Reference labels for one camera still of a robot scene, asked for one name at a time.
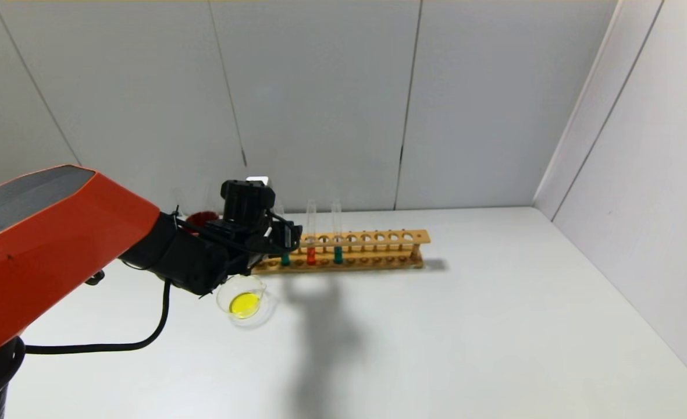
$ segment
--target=yellow liquid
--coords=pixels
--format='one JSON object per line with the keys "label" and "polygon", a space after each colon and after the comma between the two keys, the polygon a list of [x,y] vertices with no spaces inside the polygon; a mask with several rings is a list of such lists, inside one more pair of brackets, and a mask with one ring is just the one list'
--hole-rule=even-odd
{"label": "yellow liquid", "polygon": [[237,318],[248,318],[258,311],[260,298],[253,292],[243,292],[229,303],[229,312]]}

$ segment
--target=small beaker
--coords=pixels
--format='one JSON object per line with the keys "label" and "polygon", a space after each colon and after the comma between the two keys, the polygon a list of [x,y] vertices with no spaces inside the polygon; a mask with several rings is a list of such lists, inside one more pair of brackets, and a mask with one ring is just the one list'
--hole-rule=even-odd
{"label": "small beaker", "polygon": [[235,275],[216,292],[216,305],[237,326],[260,326],[268,320],[271,304],[266,284],[255,276]]}

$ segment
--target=white wall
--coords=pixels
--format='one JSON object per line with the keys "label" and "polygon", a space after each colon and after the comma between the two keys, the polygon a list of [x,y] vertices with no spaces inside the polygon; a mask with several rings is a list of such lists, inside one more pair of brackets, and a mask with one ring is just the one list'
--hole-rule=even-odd
{"label": "white wall", "polygon": [[663,4],[555,223],[687,365],[687,0]]}
{"label": "white wall", "polygon": [[0,183],[75,163],[0,20]]}
{"label": "white wall", "polygon": [[[424,2],[401,154],[420,5],[0,0],[54,117],[0,130],[55,120],[43,137],[163,210],[219,202],[249,174],[290,210],[391,209],[399,175],[401,208],[529,204],[614,1]],[[32,112],[24,100],[0,108]],[[0,138],[12,150],[21,134]],[[0,181],[12,172],[27,170]]]}
{"label": "white wall", "polygon": [[591,74],[535,196],[535,206],[555,218],[643,47],[663,0],[620,0]]}
{"label": "white wall", "polygon": [[245,178],[206,2],[0,2],[35,82],[83,165],[198,210]]}
{"label": "white wall", "polygon": [[397,208],[531,204],[614,7],[423,3]]}
{"label": "white wall", "polygon": [[418,2],[211,7],[250,171],[287,210],[391,210]]}

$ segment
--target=panel seam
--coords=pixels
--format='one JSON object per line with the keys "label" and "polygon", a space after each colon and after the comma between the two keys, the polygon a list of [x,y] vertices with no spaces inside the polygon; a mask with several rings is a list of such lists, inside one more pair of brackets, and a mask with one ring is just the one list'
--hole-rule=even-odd
{"label": "panel seam", "polygon": [[227,95],[229,96],[229,106],[232,108],[232,119],[234,120],[234,129],[237,131],[237,143],[240,145],[240,156],[243,159],[243,165],[245,169],[248,167],[247,155],[245,154],[245,148],[243,148],[243,139],[240,136],[240,124],[237,122],[237,112],[234,109],[234,100],[232,99],[232,90],[229,88],[229,76],[227,75],[227,69],[224,65],[224,56],[222,55],[222,46],[219,42],[219,31],[216,29],[216,20],[213,18],[213,10],[211,10],[211,1],[206,0],[206,6],[208,7],[208,16],[211,18],[211,27],[213,28],[213,37],[216,40],[216,50],[219,52],[219,61],[222,64],[222,75],[224,76],[224,85],[227,88]]}
{"label": "panel seam", "polygon": [[556,212],[553,214],[553,217],[550,218],[551,222],[555,222],[556,217],[558,216],[558,213],[561,212],[561,208],[563,208],[563,204],[566,202],[566,198],[568,198],[571,190],[574,188],[575,182],[578,180],[578,175],[581,174],[583,171],[583,167],[586,165],[586,162],[589,159],[589,156],[591,155],[591,152],[594,150],[594,147],[596,146],[597,141],[599,141],[599,137],[601,136],[601,133],[604,132],[604,128],[607,126],[607,122],[609,122],[610,117],[612,116],[612,113],[615,111],[615,107],[617,107],[617,102],[620,100],[620,96],[622,96],[622,92],[625,91],[625,87],[628,85],[628,80],[630,80],[631,74],[633,74],[633,71],[635,70],[635,66],[638,64],[638,59],[640,58],[641,53],[643,52],[644,48],[646,48],[646,43],[649,42],[649,36],[651,35],[652,29],[654,28],[656,24],[656,20],[659,17],[659,13],[661,11],[661,8],[664,4],[665,0],[661,0],[659,3],[659,7],[656,9],[656,13],[654,14],[654,19],[651,21],[651,26],[649,26],[648,31],[646,32],[646,36],[643,38],[643,43],[641,44],[640,48],[638,49],[638,53],[635,55],[635,59],[633,60],[633,64],[630,66],[630,70],[628,71],[628,74],[625,75],[625,81],[622,82],[622,87],[620,87],[619,92],[617,93],[617,96],[615,96],[614,102],[612,102],[612,107],[610,107],[610,111],[607,113],[607,116],[604,117],[604,122],[601,123],[601,128],[599,128],[599,132],[596,133],[596,137],[594,137],[594,142],[591,143],[591,147],[586,153],[586,156],[583,157],[583,161],[581,165],[578,167],[578,170],[574,176],[574,179],[571,181],[571,184],[568,186],[568,189],[566,190],[566,193],[563,195],[563,199],[561,199],[560,204],[558,205],[558,208],[556,209]]}
{"label": "panel seam", "polygon": [[27,73],[27,77],[29,77],[30,82],[33,83],[35,91],[38,93],[38,98],[41,98],[41,101],[43,102],[43,106],[46,107],[46,111],[48,112],[48,115],[51,117],[51,120],[54,122],[54,126],[56,126],[56,129],[59,131],[59,134],[62,136],[62,140],[64,140],[64,143],[66,144],[67,148],[69,149],[69,152],[72,153],[72,157],[74,157],[74,161],[76,161],[78,165],[82,165],[82,162],[80,161],[80,157],[77,156],[77,153],[75,153],[74,148],[72,148],[72,144],[69,143],[69,140],[67,139],[66,135],[64,135],[64,130],[62,130],[61,125],[59,125],[59,122],[56,121],[56,116],[54,116],[54,112],[51,110],[51,106],[48,105],[48,101],[46,101],[46,98],[43,96],[43,92],[41,91],[40,87],[38,87],[38,83],[35,82],[35,78],[33,77],[32,72],[30,72],[30,68],[27,66],[27,63],[25,62],[25,59],[22,56],[20,48],[18,48],[18,45],[15,42],[15,38],[13,38],[13,34],[12,34],[12,32],[10,32],[10,27],[8,27],[8,24],[6,23],[5,18],[3,18],[1,11],[0,11],[0,22],[2,22],[2,27],[5,28],[5,32],[8,34],[8,37],[10,38],[10,42],[13,44],[13,48],[15,48],[15,53],[18,56],[18,58],[20,59],[20,62],[22,63],[22,66],[25,69],[25,72]]}
{"label": "panel seam", "polygon": [[397,164],[397,182],[394,187],[394,202],[392,210],[397,209],[397,194],[400,192],[400,177],[403,170],[403,153],[405,151],[405,136],[408,130],[408,116],[410,112],[410,95],[413,92],[413,75],[415,74],[415,54],[418,52],[418,35],[421,32],[421,14],[423,14],[423,0],[418,2],[418,19],[415,24],[415,40],[413,41],[413,60],[410,63],[410,82],[408,83],[408,98],[405,104],[405,121],[403,122],[403,140],[400,144],[400,161]]}

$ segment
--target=tube with red liquid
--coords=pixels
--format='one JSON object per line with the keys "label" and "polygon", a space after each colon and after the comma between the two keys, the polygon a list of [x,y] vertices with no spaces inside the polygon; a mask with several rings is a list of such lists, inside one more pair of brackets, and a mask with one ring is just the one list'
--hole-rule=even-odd
{"label": "tube with red liquid", "polygon": [[314,199],[307,201],[307,264],[315,265],[315,225],[317,221],[317,204]]}

